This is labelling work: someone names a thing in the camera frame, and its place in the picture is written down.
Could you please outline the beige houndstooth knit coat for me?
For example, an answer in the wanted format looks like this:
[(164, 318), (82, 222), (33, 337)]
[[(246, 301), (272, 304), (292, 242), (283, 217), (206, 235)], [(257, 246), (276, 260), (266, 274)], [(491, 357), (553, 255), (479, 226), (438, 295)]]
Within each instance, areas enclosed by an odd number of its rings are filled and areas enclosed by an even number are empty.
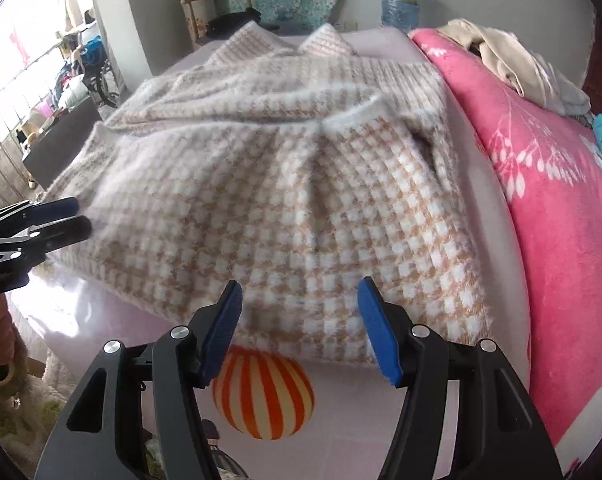
[(142, 310), (182, 321), (240, 283), (246, 348), (371, 362), (365, 276), (446, 339), (490, 332), (441, 75), (327, 25), (298, 47), (247, 25), (145, 81), (47, 196), (92, 222), (56, 261)]

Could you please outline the black clothing on chair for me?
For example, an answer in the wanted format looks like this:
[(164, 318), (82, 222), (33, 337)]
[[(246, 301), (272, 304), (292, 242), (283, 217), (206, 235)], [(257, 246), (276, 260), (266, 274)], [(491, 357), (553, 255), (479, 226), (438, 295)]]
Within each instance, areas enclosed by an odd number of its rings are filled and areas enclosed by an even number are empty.
[(249, 6), (243, 12), (221, 15), (209, 21), (207, 25), (207, 37), (210, 39), (226, 39), (250, 22), (261, 22), (261, 13), (252, 6)]

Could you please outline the dark grey cabinet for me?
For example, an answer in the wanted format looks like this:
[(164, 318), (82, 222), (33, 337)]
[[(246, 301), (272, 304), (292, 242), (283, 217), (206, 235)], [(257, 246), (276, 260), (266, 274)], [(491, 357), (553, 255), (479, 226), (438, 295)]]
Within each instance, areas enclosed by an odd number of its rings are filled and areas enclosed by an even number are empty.
[(80, 153), (100, 119), (95, 102), (86, 98), (39, 136), (22, 158), (33, 180), (44, 190), (49, 188)]

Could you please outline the pale pink printed bedsheet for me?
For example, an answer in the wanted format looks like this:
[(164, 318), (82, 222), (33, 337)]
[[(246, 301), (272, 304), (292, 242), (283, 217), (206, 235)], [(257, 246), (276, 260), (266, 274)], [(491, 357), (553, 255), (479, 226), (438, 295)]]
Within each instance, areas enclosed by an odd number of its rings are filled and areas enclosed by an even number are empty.
[[(356, 53), (370, 58), (426, 62), (435, 67), (404, 32), (373, 29), (339, 35)], [(224, 42), (189, 55), (162, 75), (207, 62)], [(498, 342), (518, 374), (527, 377), (528, 292), (514, 222), (474, 127), (442, 80), (447, 123), (458, 159), (458, 185), (490, 312), (487, 336)], [(171, 321), (142, 310), (65, 268), (54, 257), (14, 299), (22, 311), (42, 324), (47, 344), (76, 374), (84, 372), (99, 345), (109, 338), (140, 344), (156, 338), (171, 324), (187, 320)], [(220, 412), (221, 405), (238, 403), (238, 373), (223, 374), (222, 392), (202, 392), (199, 401), (205, 416), (219, 426), (224, 448), (250, 474), (285, 479), (376, 477), (402, 396), (381, 377), (374, 356), (367, 363), (344, 363), (237, 346), (241, 354), (234, 360), (236, 370), (255, 370), (260, 364), (271, 370), (281, 422), (269, 425), (264, 439), (254, 437), (248, 428), (248, 422), (264, 425), (262, 386), (256, 386), (249, 396), (247, 414), (235, 408), (228, 414)]]

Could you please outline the bicycle with blue bag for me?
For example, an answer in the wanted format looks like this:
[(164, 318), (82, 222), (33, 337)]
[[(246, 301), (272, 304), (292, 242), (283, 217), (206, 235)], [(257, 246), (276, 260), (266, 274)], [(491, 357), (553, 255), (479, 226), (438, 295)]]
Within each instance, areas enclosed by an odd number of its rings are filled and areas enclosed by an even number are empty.
[(98, 103), (118, 107), (118, 85), (100, 35), (83, 41), (78, 32), (61, 39), (63, 66), (54, 82), (54, 102), (61, 104), (63, 92), (81, 84)]

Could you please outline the pink fleece floral blanket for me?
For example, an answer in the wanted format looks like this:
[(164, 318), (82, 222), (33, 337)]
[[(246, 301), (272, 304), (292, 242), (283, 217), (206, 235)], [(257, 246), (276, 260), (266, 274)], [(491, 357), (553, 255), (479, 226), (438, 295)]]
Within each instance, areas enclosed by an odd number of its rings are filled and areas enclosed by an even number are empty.
[(602, 440), (602, 158), (593, 133), (543, 110), (432, 29), (438, 67), (499, 178), (527, 279), (530, 394), (574, 478)]

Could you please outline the wooden chair with dark seat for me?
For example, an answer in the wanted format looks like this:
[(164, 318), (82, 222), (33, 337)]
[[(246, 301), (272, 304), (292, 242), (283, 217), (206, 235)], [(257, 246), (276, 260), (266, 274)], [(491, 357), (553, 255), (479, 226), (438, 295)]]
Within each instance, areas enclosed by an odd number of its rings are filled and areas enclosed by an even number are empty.
[[(223, 14), (225, 4), (222, 0), (179, 0), (184, 11), (187, 29), (194, 50), (198, 50), (208, 41), (208, 25)], [(245, 0), (252, 6), (252, 0)]]

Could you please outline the beige jacket on bed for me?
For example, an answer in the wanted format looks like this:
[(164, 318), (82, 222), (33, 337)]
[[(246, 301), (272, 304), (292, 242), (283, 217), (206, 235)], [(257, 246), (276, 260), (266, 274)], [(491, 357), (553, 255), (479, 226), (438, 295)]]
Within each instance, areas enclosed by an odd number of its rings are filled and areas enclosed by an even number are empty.
[(559, 116), (586, 116), (591, 101), (540, 54), (528, 50), (511, 32), (455, 18), (438, 33), (467, 51), (477, 52), (484, 66), (522, 98)]

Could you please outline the blue water dispenser bottle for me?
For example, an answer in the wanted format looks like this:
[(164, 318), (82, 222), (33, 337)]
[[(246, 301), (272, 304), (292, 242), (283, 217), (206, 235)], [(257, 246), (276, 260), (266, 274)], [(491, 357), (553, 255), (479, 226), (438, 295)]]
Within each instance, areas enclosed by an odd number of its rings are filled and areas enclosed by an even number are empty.
[(419, 0), (381, 0), (381, 24), (410, 32), (419, 23)]

